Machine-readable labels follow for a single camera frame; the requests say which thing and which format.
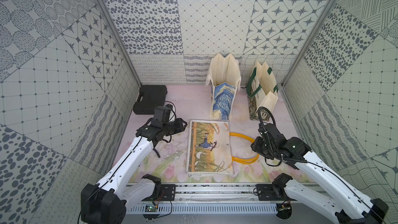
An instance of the polka dot pattern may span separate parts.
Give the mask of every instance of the polka dot pattern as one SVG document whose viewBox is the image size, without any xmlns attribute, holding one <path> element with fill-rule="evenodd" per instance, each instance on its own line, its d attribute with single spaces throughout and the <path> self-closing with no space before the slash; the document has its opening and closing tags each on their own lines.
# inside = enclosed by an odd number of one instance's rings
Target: polka dot pattern
<svg viewBox="0 0 398 224">
<path fill-rule="evenodd" d="M 304 59 L 324 90 L 341 77 L 376 38 L 376 33 L 336 5 Z"/>
<path fill-rule="evenodd" d="M 181 54 L 176 0 L 106 0 L 130 54 Z"/>
<path fill-rule="evenodd" d="M 26 224 L 52 187 L 66 157 L 3 125 L 0 135 L 2 219 Z"/>
</svg>

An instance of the grid pattern tile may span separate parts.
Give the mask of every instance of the grid pattern tile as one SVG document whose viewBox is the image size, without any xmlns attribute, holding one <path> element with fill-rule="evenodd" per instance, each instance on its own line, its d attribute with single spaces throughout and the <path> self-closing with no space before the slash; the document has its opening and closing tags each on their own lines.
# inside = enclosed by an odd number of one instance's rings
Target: grid pattern tile
<svg viewBox="0 0 398 224">
<path fill-rule="evenodd" d="M 104 92 L 59 36 L 1 84 L 0 121 L 69 154 Z"/>
<path fill-rule="evenodd" d="M 184 55 L 242 54 L 251 0 L 179 0 Z"/>
<path fill-rule="evenodd" d="M 369 155 L 398 147 L 397 47 L 379 36 L 328 95 Z"/>
</svg>

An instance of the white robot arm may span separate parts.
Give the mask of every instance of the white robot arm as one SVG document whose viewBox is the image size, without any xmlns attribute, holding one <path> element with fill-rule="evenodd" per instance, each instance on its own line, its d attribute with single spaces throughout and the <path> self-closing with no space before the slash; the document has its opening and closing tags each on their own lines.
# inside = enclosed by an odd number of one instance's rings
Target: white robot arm
<svg viewBox="0 0 398 224">
<path fill-rule="evenodd" d="M 170 142 L 171 135 L 183 132 L 187 127 L 187 122 L 175 118 L 175 114 L 170 118 L 171 111 L 171 105 L 156 107 L 154 117 L 137 130 L 136 137 L 121 159 L 96 185 L 87 184 L 84 187 L 81 193 L 82 221 L 88 224 L 120 224 L 127 208 L 146 198 L 153 201 L 162 197 L 161 180 L 155 176 L 145 175 L 134 186 L 126 185 L 158 142 Z M 164 136 L 170 136 L 170 140 L 163 139 Z"/>
<path fill-rule="evenodd" d="M 260 111 L 265 110 L 273 124 L 264 124 Z M 273 181 L 274 196 L 287 196 L 306 204 L 321 213 L 333 223 L 380 224 L 388 206 L 381 199 L 371 199 L 327 166 L 301 139 L 286 140 L 275 125 L 275 119 L 265 107 L 258 110 L 259 133 L 251 145 L 253 151 L 265 159 L 277 158 L 294 169 L 300 169 L 314 179 L 331 198 L 301 185 L 292 177 L 282 173 Z"/>
</svg>

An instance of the pink flower print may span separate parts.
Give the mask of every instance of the pink flower print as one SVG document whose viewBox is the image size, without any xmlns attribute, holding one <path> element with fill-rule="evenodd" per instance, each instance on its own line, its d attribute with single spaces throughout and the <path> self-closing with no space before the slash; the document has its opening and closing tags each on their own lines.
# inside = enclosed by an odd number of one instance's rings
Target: pink flower print
<svg viewBox="0 0 398 224">
<path fill-rule="evenodd" d="M 279 172 L 279 171 L 277 171 L 277 170 L 274 170 L 274 171 L 269 172 L 269 173 L 268 173 L 269 180 L 270 180 L 271 182 L 274 181 L 275 178 L 277 178 L 280 174 L 281 174 L 281 172 Z"/>
<path fill-rule="evenodd" d="M 166 172 L 164 173 L 167 179 L 170 179 L 174 176 L 174 166 L 169 165 L 166 168 Z"/>
</svg>

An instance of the flat tote bag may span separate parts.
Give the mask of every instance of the flat tote bag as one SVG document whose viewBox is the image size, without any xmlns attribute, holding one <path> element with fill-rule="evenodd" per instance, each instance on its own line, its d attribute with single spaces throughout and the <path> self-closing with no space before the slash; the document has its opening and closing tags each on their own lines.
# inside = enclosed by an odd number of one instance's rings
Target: flat tote bag
<svg viewBox="0 0 398 224">
<path fill-rule="evenodd" d="M 210 119 L 231 120 L 231 108 L 240 89 L 239 62 L 232 54 L 218 53 L 211 59 L 206 85 L 211 82 Z"/>
<path fill-rule="evenodd" d="M 257 110 L 259 107 L 266 107 L 271 112 L 278 101 L 278 86 L 272 68 L 266 62 L 261 65 L 256 61 L 251 77 L 246 87 L 249 102 L 250 119 L 259 120 Z M 269 115 L 261 112 L 264 120 L 269 120 Z"/>
</svg>

